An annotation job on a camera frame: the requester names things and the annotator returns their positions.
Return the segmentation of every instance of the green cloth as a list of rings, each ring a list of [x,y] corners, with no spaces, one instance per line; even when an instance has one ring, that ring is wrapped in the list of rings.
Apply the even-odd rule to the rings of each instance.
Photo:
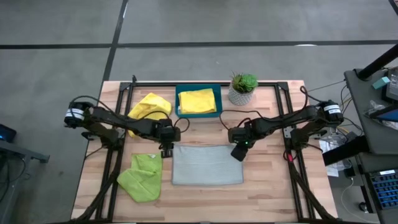
[[[162,157],[157,154],[132,155],[131,168],[122,172],[118,183],[136,202],[159,198],[162,186]]]

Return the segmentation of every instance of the wooden table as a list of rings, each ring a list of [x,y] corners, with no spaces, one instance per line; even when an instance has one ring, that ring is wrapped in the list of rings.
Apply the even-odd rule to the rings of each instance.
[[[120,82],[104,82],[100,100],[111,109],[115,109]],[[288,81],[294,110],[299,110],[305,96],[299,90],[303,81]],[[132,107],[148,93],[162,96],[172,105],[175,103],[174,87],[135,87]],[[236,110],[258,110],[265,117],[278,116],[275,90],[258,87],[251,102],[246,106],[235,106],[228,100],[228,88],[222,89],[223,108]],[[175,111],[170,116],[177,119]],[[247,114],[223,113],[227,126],[237,125]],[[218,118],[190,119],[190,129],[181,136],[185,145],[228,144],[227,130]],[[186,121],[177,125],[185,129]],[[92,141],[87,153],[100,147],[99,141]],[[124,147],[121,171],[130,167],[131,155],[159,152],[159,144],[127,137]],[[136,203],[121,187],[118,189],[114,222],[287,222],[297,220],[289,170],[282,158],[285,149],[281,131],[257,141],[244,160],[244,183],[217,187],[177,186],[171,184],[172,158],[164,159],[162,174],[162,192],[158,200],[148,203]],[[84,163],[80,184],[73,207],[72,218],[83,213],[100,189],[106,150],[90,156]],[[337,217],[335,203],[326,175],[321,152],[306,148],[303,157],[307,168],[310,188],[320,203]],[[300,192],[305,216],[304,196]],[[105,199],[103,215],[108,211],[108,199]]]

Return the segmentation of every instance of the keyboard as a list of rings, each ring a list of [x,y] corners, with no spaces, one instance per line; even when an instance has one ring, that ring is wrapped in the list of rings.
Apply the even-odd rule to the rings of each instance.
[[[382,210],[398,208],[398,170],[370,174]]]

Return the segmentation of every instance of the yellow cloth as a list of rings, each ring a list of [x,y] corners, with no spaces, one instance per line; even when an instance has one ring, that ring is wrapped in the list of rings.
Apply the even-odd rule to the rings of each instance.
[[[130,118],[139,119],[149,114],[152,111],[163,111],[170,115],[172,112],[172,104],[162,97],[149,93],[142,99],[128,114]],[[163,113],[152,113],[146,118],[159,120],[166,118],[166,115]],[[129,131],[131,137],[134,137],[135,134],[132,131]]]
[[[216,112],[216,101],[211,88],[181,92],[178,97],[181,114]]]

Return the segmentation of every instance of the gray towel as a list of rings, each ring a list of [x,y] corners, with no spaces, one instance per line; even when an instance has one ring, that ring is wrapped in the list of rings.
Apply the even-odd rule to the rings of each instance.
[[[225,185],[243,183],[243,164],[231,156],[234,146],[180,146],[173,149],[172,183]]]

